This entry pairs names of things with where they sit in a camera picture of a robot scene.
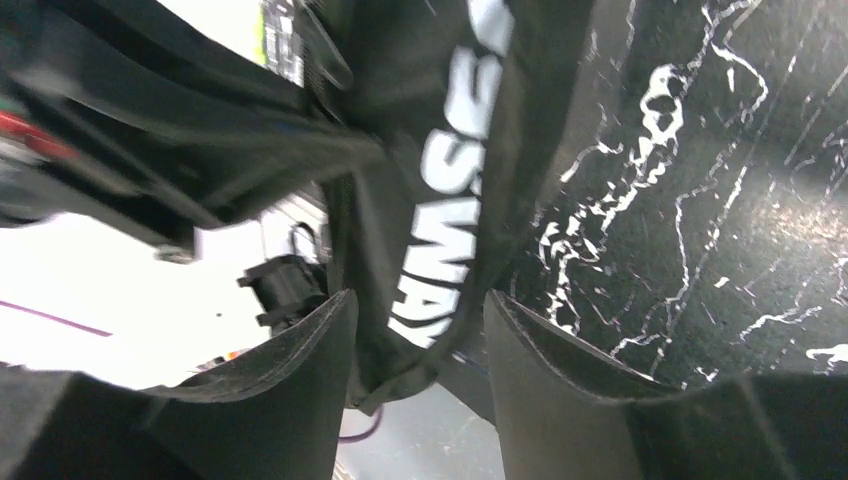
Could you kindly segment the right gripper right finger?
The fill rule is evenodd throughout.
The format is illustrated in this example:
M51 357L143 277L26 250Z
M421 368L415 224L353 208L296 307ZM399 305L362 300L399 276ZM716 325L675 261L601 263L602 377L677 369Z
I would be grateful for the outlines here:
M650 381L504 294L484 306L509 479L843 479L847 381Z

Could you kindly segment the black racket bag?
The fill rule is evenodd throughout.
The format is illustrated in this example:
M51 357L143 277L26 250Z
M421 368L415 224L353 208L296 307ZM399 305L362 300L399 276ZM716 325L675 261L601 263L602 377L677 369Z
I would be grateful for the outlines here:
M571 162L596 1L316 1L347 63L332 113L378 142L325 187L358 327L346 404L432 385Z

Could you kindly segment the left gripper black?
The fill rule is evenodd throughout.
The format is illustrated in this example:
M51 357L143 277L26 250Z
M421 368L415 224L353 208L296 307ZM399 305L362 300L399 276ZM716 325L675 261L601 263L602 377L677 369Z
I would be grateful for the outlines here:
M257 7L260 62L157 1L3 2L2 226L80 214L190 259L197 230L383 160L332 104L345 8Z

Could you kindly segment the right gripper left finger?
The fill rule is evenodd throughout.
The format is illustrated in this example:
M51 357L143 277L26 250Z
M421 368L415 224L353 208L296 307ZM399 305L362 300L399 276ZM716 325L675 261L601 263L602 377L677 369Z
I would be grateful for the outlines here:
M5 479L328 479L357 299L334 294L197 385L134 391L76 372L1 373Z

